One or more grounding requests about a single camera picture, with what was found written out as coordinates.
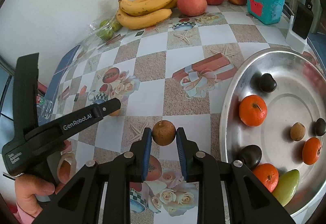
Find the metal screw head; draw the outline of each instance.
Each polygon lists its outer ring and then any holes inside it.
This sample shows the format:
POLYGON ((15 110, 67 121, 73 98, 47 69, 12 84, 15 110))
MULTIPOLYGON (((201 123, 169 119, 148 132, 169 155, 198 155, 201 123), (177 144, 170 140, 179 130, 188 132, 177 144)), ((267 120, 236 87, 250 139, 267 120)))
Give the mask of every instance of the metal screw head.
POLYGON ((123 154, 123 156, 125 158, 132 158, 134 156, 134 154, 131 151, 127 151, 123 154))
POLYGON ((94 160, 89 160, 88 162, 86 162, 85 163, 85 165, 87 166, 87 167, 93 167, 94 165, 95 165, 95 161, 94 160))
POLYGON ((235 161, 233 162, 233 165, 234 165, 235 167, 242 167, 243 163, 242 163, 242 161, 240 161, 240 160, 235 160, 235 161))
POLYGON ((206 154, 205 154, 205 152, 203 152, 203 151, 197 151, 197 152, 196 152, 196 156, 197 156, 198 158, 203 158, 203 157, 206 156, 206 154))

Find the dark plum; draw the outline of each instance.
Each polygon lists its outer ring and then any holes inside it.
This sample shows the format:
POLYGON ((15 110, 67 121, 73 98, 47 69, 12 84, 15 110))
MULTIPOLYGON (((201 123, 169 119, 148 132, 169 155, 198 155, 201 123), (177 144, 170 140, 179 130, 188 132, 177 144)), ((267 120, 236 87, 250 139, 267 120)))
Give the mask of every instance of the dark plum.
POLYGON ((277 83, 272 75, 265 73, 260 77, 259 88, 265 93, 271 93, 276 89, 277 83))
POLYGON ((315 123, 315 134, 316 136, 323 136, 326 133, 326 122, 322 118, 318 118, 315 123))
POLYGON ((252 170, 260 163, 261 157, 262 152, 259 146, 248 145, 239 152, 238 160, 252 170))

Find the silver plate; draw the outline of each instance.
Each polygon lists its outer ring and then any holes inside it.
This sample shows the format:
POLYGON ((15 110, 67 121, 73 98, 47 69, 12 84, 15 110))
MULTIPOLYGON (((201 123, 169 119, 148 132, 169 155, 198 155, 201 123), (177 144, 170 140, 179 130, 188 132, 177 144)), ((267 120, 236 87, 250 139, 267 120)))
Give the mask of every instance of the silver plate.
POLYGON ((262 149, 261 163, 271 163, 280 174, 298 169, 300 181, 297 192, 285 206, 294 217, 312 202, 325 185, 326 151, 321 152, 314 165, 302 162, 304 142, 313 137, 312 125, 319 117, 326 120, 326 80, 321 73, 300 54, 289 49, 269 48, 253 54, 234 75, 222 108, 220 121, 221 160, 232 162, 238 151, 255 144, 262 149), (258 88, 262 74, 270 73, 277 82, 272 93, 258 88), (241 100, 256 94, 267 105, 263 124, 249 127, 238 114, 241 100), (301 122, 306 127, 304 138, 295 142, 290 138, 290 128, 301 122))

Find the white stand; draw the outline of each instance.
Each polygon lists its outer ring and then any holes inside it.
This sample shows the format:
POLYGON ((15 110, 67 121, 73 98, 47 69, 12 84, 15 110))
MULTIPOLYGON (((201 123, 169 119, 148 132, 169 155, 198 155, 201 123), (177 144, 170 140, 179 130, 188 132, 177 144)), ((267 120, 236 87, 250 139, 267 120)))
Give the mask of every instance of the white stand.
POLYGON ((302 54, 304 52, 304 48, 307 45, 307 39, 303 39, 297 33, 292 31, 293 19, 294 16, 291 15, 290 27, 289 27, 289 31, 287 32, 285 41, 291 46, 293 50, 302 54))

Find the blue gripper pad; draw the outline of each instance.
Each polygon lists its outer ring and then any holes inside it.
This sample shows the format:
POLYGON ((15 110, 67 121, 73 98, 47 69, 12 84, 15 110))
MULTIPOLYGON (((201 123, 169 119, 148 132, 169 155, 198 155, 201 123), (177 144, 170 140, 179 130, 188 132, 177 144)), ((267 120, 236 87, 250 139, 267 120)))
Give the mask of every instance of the blue gripper pad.
POLYGON ((142 173, 142 180, 144 181, 147 177, 148 173, 148 166, 149 166, 149 156, 151 154, 151 146, 152 146, 152 130, 150 128, 144 130, 144 134, 147 132, 147 140, 146 140, 146 147, 144 151, 144 158, 143 158, 143 173, 142 173))
POLYGON ((187 173, 187 160, 185 157, 185 150, 182 145, 182 140, 180 136, 179 129, 177 129, 177 135, 176 135, 176 141, 177 141, 177 149, 178 149, 178 155, 179 155, 179 162, 181 167, 181 173, 184 179, 187 181, 188 179, 188 173, 187 173))

